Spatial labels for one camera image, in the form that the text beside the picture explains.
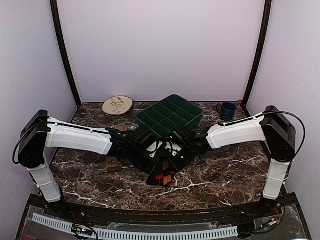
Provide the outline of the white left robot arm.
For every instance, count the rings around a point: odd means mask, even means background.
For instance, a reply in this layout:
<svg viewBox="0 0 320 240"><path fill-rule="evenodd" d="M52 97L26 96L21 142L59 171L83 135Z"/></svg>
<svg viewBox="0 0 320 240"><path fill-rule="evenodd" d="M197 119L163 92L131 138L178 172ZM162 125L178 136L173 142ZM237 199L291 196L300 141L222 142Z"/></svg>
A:
<svg viewBox="0 0 320 240"><path fill-rule="evenodd" d="M58 217L67 218L71 208L64 202L63 191L47 163L45 149L73 149L123 158L140 168L143 164L154 164L154 156L163 146L148 129L143 129L142 133L142 138L148 141L138 143L134 140L133 131L71 124L50 117L42 109L21 131L12 153L12 162L27 169L45 201L51 204L51 210Z"/></svg>

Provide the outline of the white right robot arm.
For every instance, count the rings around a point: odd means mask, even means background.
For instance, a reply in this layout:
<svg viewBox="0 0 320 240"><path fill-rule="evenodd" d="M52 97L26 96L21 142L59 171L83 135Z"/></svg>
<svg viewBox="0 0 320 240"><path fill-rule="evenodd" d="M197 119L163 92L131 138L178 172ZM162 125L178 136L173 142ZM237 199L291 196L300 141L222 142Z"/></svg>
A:
<svg viewBox="0 0 320 240"><path fill-rule="evenodd" d="M256 115L213 124L199 133L193 133L190 139L174 130L164 148L186 166L196 156L222 147L249 142L263 143L270 164L262 193L264 199L255 205L255 213L266 217L274 210L274 200L279 197L281 188L289 177L290 167L301 150L296 146L296 128L287 116L302 121L295 114L270 105Z"/></svg>

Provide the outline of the dark blue mug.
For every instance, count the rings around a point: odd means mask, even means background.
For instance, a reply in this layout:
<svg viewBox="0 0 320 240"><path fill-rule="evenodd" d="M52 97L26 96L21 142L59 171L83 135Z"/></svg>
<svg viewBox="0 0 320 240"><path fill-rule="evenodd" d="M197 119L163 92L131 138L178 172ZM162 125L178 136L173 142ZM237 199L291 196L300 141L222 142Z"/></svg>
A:
<svg viewBox="0 0 320 240"><path fill-rule="evenodd" d="M237 106L232 102L223 102L217 104L215 109L219 113L221 120L229 122L234 118Z"/></svg>

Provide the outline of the red yellow argyle sock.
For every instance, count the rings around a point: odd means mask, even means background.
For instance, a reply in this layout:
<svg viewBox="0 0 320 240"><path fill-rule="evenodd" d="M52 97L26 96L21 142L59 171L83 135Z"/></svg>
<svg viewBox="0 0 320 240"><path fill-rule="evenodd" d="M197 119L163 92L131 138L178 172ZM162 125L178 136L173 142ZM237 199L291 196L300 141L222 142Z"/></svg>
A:
<svg viewBox="0 0 320 240"><path fill-rule="evenodd" d="M162 163L158 170L152 173L146 180L148 186L168 187L174 180L176 169L167 161Z"/></svg>

